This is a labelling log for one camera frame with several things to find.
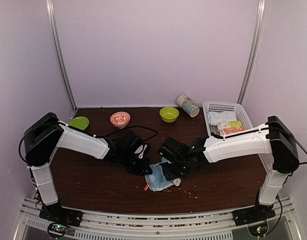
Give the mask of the blue mickey dotted towel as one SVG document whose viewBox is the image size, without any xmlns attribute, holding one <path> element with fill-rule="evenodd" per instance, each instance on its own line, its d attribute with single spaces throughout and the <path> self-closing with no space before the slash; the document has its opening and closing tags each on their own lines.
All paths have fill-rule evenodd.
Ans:
<svg viewBox="0 0 307 240">
<path fill-rule="evenodd" d="M 173 180 L 166 179 L 162 168 L 162 164 L 164 163 L 170 164 L 171 162 L 162 157 L 161 162 L 150 165 L 152 173 L 144 176 L 145 181 L 148 184 L 148 188 L 153 192 L 163 191 L 172 186 L 178 187 L 182 182 L 181 178 L 175 178 Z"/>
</svg>

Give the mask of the white perforated plastic basket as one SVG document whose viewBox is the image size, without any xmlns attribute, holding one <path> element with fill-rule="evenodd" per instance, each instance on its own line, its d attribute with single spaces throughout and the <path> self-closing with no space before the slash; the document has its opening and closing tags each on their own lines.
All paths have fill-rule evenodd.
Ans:
<svg viewBox="0 0 307 240">
<path fill-rule="evenodd" d="M 245 111 L 244 107 L 238 103 L 223 102 L 223 101 L 204 101 L 202 103 L 203 115 L 205 119 L 205 125 L 207 134 L 210 136 L 211 133 L 219 135 L 219 131 L 216 126 L 210 125 L 208 122 L 208 112 L 234 112 L 238 121 L 242 123 L 242 126 L 246 129 L 252 129 L 254 126 Z"/>
</svg>

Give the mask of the orange bunny towel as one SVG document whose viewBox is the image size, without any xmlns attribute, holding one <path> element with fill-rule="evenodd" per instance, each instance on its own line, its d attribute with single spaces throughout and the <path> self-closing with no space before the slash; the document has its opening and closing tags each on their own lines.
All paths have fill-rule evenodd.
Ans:
<svg viewBox="0 0 307 240">
<path fill-rule="evenodd" d="M 227 135 L 236 134 L 236 133 L 239 133 L 245 130 L 246 129 L 243 126 L 231 127 L 231 128 L 223 128 L 220 133 L 222 136 L 227 136 Z"/>
</svg>

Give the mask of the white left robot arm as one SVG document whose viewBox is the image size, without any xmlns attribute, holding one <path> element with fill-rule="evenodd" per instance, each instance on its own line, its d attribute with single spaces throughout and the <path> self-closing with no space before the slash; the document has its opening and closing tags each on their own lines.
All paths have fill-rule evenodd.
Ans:
<svg viewBox="0 0 307 240">
<path fill-rule="evenodd" d="M 133 175 L 150 175 L 150 159 L 146 156 L 150 145 L 131 127 L 118 138 L 96 135 L 78 129 L 58 119 L 53 112 L 45 114 L 21 137 L 18 154 L 27 165 L 45 212 L 54 222 L 61 222 L 65 210 L 57 205 L 59 198 L 50 169 L 58 149 L 87 155 L 113 165 L 120 165 Z"/>
</svg>

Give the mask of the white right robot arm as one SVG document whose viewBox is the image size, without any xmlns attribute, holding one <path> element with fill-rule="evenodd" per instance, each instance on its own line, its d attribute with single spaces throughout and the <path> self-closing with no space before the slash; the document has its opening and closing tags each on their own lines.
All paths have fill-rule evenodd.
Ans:
<svg viewBox="0 0 307 240">
<path fill-rule="evenodd" d="M 167 180 L 188 178 L 207 164 L 222 160 L 259 154 L 271 154 L 273 164 L 258 191 L 257 204 L 250 209 L 250 217 L 260 221 L 269 213 L 269 206 L 283 188 L 289 174 L 300 165 L 294 135 L 277 116 L 266 123 L 238 133 L 195 138 L 191 145 L 168 137 L 157 151 L 167 159 L 162 165 Z"/>
</svg>

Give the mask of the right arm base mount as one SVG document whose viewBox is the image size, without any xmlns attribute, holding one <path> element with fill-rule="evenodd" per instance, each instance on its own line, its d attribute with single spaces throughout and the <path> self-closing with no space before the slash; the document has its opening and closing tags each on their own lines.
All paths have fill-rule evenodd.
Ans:
<svg viewBox="0 0 307 240">
<path fill-rule="evenodd" d="M 258 193 L 254 206 L 234 210 L 232 212 L 233 220 L 236 226 L 265 221 L 268 218 L 273 218 L 276 216 L 273 207 L 273 203 L 271 205 L 260 204 Z"/>
</svg>

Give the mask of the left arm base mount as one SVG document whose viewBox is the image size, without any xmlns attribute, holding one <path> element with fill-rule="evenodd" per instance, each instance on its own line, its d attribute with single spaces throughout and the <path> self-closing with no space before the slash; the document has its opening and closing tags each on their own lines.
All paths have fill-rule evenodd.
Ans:
<svg viewBox="0 0 307 240">
<path fill-rule="evenodd" d="M 83 212 L 62 207 L 60 202 L 51 205 L 42 203 L 39 217 L 64 226 L 79 227 L 82 221 Z"/>
</svg>

